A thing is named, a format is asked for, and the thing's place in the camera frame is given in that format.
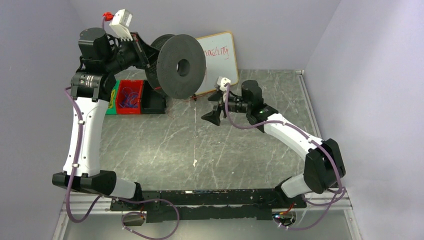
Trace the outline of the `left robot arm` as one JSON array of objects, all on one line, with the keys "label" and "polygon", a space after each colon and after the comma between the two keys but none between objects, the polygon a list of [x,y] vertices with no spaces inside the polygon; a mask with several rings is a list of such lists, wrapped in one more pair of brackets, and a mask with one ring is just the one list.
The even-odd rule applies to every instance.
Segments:
[{"label": "left robot arm", "polygon": [[73,106],[69,152],[62,171],[52,176],[52,183],[68,192],[141,201],[139,183],[100,168],[101,133],[116,74],[129,67],[148,68],[159,52],[137,32],[123,37],[100,27],[83,30],[78,47],[79,67],[65,91]]}]

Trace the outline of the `black perforated cable spool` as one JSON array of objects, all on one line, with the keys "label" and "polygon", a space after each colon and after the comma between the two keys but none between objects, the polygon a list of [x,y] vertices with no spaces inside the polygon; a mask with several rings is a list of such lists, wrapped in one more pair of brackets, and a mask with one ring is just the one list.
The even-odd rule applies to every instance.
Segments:
[{"label": "black perforated cable spool", "polygon": [[206,57],[198,40],[187,34],[165,34],[151,46],[159,51],[156,62],[145,70],[151,88],[180,100],[194,95],[206,74]]}]

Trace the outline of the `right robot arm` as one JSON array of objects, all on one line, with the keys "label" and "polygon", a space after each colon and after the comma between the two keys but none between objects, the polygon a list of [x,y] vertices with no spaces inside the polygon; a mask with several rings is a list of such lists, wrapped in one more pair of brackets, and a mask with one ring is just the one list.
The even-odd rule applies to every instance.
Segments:
[{"label": "right robot arm", "polygon": [[346,175],[338,143],[329,138],[323,140],[302,130],[287,120],[278,110],[266,104],[263,92],[256,80],[246,80],[241,86],[241,95],[231,91],[231,81],[219,77],[216,92],[208,98],[215,102],[211,112],[201,118],[216,126],[221,118],[227,118],[237,129],[256,128],[295,151],[304,160],[302,173],[289,177],[277,185],[285,198],[294,198],[309,192],[322,194],[333,185],[342,194],[342,177]]}]

